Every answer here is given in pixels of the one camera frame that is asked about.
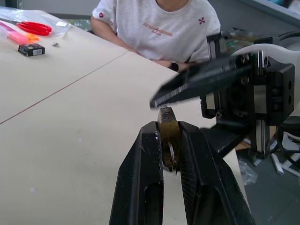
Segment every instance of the white table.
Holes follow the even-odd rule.
[[[0,89],[6,96],[0,99],[0,116],[5,114],[2,120],[15,115],[16,109],[40,101],[0,125],[1,224],[108,224],[119,166],[139,129],[157,119],[158,112],[149,109],[149,99],[174,75],[167,68],[76,28],[70,30],[65,41],[61,49],[50,46],[49,55],[46,49],[44,57],[32,59],[12,53],[9,44],[5,51],[0,48],[0,61],[5,54],[26,67],[57,63],[53,76],[48,71],[24,74],[30,82],[21,82],[24,75],[13,68],[9,73],[13,79]],[[93,56],[79,57],[64,50],[64,44],[71,48],[83,42],[90,43],[92,53],[96,54],[94,46],[107,58],[103,55],[97,62]],[[81,59],[92,63],[85,66]],[[8,64],[1,67],[9,72]],[[8,75],[1,73],[0,80],[6,79]],[[35,94],[28,95],[19,88],[34,90]],[[198,99],[173,109],[178,120],[200,127],[214,124],[214,120],[201,117]],[[246,197],[235,151],[225,160]],[[165,174],[165,189],[164,224],[186,224],[180,177]]]

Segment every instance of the small black box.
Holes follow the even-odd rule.
[[[20,45],[18,52],[29,57],[45,54],[45,48],[39,44]]]

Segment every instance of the red logo on shirt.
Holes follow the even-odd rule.
[[[199,21],[199,24],[201,25],[201,24],[203,24],[203,23],[205,23],[205,19],[204,19],[204,17],[202,17],[201,19],[199,19],[198,20]]]

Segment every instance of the red scissor handle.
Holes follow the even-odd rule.
[[[17,27],[31,34],[48,36],[52,28],[37,22],[19,22]]]

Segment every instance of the floor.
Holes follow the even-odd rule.
[[[257,225],[300,224],[300,180],[293,174],[276,172],[271,157],[257,167],[248,163],[258,174],[255,184],[247,185],[246,193]]]

